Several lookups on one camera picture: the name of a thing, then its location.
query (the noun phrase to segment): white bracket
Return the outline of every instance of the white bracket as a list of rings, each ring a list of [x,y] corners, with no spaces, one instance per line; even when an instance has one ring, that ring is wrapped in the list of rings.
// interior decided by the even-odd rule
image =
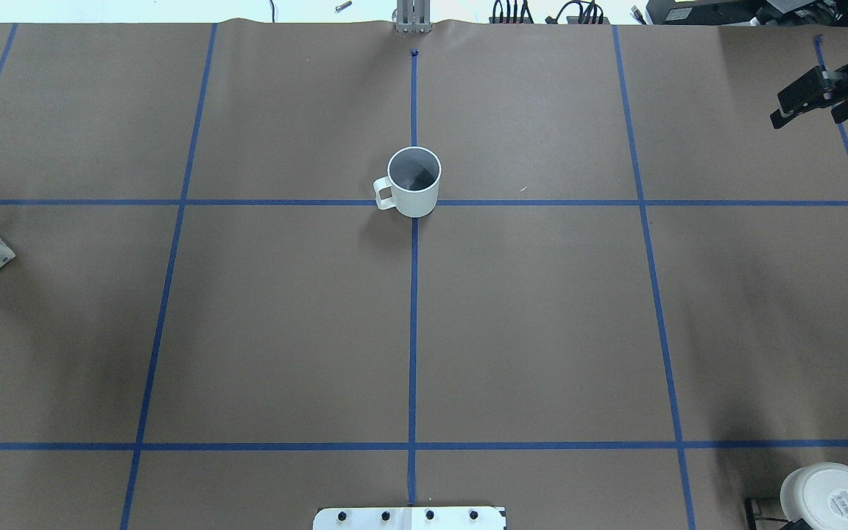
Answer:
[[[431,0],[397,0],[398,33],[431,33]]]
[[[506,509],[494,506],[405,506],[321,509],[313,530],[506,530]]]

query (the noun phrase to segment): white mug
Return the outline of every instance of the white mug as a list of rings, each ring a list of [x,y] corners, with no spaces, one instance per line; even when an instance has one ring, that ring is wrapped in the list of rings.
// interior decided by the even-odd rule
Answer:
[[[378,209],[397,208],[408,217],[424,217],[437,206],[440,158],[430,149],[405,147],[391,155],[388,174],[372,187]],[[383,199],[381,191],[385,188],[391,188],[391,196]]]

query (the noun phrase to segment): white mounting plate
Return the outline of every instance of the white mounting plate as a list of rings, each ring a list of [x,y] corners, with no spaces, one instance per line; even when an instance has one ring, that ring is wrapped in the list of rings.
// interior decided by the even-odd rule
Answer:
[[[477,514],[476,519],[471,517],[471,512]],[[506,530],[506,509],[494,506],[321,509],[313,519],[313,530]]]

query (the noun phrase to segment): mug handle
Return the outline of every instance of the mug handle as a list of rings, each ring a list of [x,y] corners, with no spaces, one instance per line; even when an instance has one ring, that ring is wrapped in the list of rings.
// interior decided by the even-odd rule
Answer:
[[[388,177],[382,177],[373,182],[371,187],[375,189],[375,202],[378,204],[378,209],[388,209],[395,207],[395,201],[393,197],[388,197],[386,199],[381,198],[381,191],[386,190],[386,188],[391,188],[391,184],[388,183]]]

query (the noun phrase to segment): sticker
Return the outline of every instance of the sticker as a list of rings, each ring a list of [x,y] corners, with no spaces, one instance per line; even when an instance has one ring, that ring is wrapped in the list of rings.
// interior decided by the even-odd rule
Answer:
[[[680,7],[678,10],[669,10],[669,13],[666,13],[665,21],[686,20],[689,18],[689,13],[692,12],[692,7]]]
[[[829,497],[830,511],[842,520],[848,520],[848,490],[833,490]]]

